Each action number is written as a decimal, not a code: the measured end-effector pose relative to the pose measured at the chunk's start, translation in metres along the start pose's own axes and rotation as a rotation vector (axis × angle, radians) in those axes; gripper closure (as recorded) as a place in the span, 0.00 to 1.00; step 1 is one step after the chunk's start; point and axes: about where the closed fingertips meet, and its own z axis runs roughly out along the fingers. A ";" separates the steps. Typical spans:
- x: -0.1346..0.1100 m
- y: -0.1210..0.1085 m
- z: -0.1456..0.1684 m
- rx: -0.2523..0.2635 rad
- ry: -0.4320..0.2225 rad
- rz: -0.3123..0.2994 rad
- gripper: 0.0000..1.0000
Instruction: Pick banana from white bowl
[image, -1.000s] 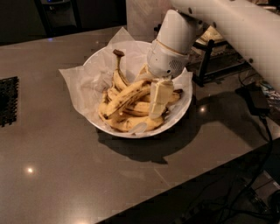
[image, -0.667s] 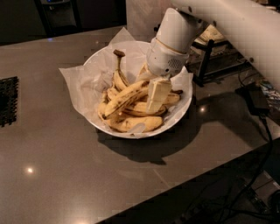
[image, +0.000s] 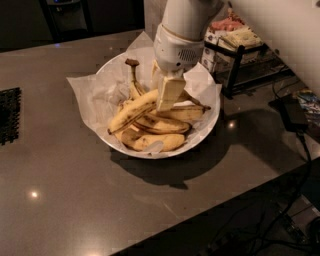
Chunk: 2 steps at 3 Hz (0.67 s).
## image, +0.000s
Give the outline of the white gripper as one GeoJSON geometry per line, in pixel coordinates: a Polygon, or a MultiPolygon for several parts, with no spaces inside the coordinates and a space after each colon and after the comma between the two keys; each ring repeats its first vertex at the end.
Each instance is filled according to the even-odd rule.
{"type": "Polygon", "coordinates": [[[184,91],[186,81],[183,77],[164,76],[162,70],[192,69],[200,59],[204,41],[183,38],[159,24],[153,47],[156,60],[152,62],[150,88],[158,89],[157,110],[168,111],[184,91]]]}

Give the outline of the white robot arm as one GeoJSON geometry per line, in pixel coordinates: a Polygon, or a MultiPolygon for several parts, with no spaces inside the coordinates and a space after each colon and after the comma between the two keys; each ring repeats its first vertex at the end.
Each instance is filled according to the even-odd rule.
{"type": "Polygon", "coordinates": [[[306,84],[320,94],[319,0],[167,0],[154,40],[164,72],[193,68],[209,23],[228,5],[306,84]]]}

